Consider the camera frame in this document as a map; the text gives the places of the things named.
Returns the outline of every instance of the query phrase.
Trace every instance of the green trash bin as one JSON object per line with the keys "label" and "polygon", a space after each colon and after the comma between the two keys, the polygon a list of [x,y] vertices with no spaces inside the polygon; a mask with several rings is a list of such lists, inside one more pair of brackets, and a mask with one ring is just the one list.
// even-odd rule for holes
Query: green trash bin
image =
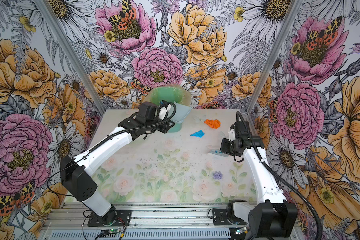
{"label": "green trash bin", "polygon": [[[163,87],[152,89],[147,97],[144,99],[146,102],[151,102],[160,105],[161,101],[173,102],[176,105],[176,113],[171,119],[175,125],[168,132],[178,132],[182,127],[184,119],[191,111],[191,94],[184,90],[177,84],[170,84]],[[169,110],[169,115],[172,114],[173,109]]]}

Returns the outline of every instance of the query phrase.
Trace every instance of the blue cloth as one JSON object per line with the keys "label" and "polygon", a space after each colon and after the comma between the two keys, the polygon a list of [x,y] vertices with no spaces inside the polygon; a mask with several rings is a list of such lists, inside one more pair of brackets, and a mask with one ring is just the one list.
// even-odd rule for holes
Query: blue cloth
{"label": "blue cloth", "polygon": [[202,137],[204,136],[204,132],[203,131],[198,131],[198,132],[195,132],[194,134],[191,134],[191,136],[194,136],[194,137]]}

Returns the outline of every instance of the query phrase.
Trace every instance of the orange crumpled paper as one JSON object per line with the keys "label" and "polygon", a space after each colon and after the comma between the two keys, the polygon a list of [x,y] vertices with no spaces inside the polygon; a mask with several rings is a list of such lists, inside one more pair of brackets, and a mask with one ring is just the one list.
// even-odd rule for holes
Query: orange crumpled paper
{"label": "orange crumpled paper", "polygon": [[207,119],[204,121],[204,123],[206,123],[208,126],[210,126],[211,128],[214,128],[214,129],[220,127],[220,121],[217,119],[216,120]]}

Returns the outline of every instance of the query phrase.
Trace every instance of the floral tablecloth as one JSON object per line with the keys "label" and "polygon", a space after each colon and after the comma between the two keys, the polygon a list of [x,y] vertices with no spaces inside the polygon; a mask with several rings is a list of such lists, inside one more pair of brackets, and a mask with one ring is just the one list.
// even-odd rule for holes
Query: floral tablecloth
{"label": "floral tablecloth", "polygon": [[[135,110],[107,110],[91,146]],[[256,188],[246,162],[209,153],[236,120],[236,110],[192,110],[176,133],[139,137],[110,157],[92,176],[103,196],[117,202],[256,201]],[[212,129],[205,119],[218,119]],[[203,137],[190,136],[202,130]],[[66,202],[74,201],[67,197]]]}

